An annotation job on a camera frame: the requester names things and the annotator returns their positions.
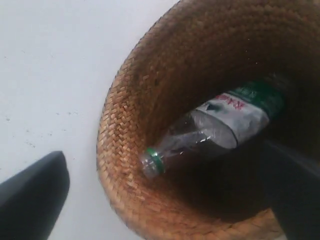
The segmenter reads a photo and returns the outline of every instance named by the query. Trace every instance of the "wicker basket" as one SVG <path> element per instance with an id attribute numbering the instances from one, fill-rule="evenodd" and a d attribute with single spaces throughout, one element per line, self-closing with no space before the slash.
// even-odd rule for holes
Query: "wicker basket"
<path id="1" fill-rule="evenodd" d="M 271 71 L 300 98 L 268 137 L 320 157 L 318 0 L 183 0 L 125 60 L 106 98 L 99 177 L 123 221 L 148 240 L 271 240 L 282 234 L 255 175 L 260 139 L 205 169 L 146 180 L 138 154 L 180 115 Z"/>

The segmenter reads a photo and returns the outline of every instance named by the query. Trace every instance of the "white floor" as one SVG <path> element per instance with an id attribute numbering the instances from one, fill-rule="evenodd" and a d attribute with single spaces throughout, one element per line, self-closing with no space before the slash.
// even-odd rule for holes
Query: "white floor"
<path id="1" fill-rule="evenodd" d="M 96 173 L 102 106 L 120 65 L 177 0 L 0 0 L 0 182 L 63 150 L 71 186 L 50 240 L 138 240 Z"/>

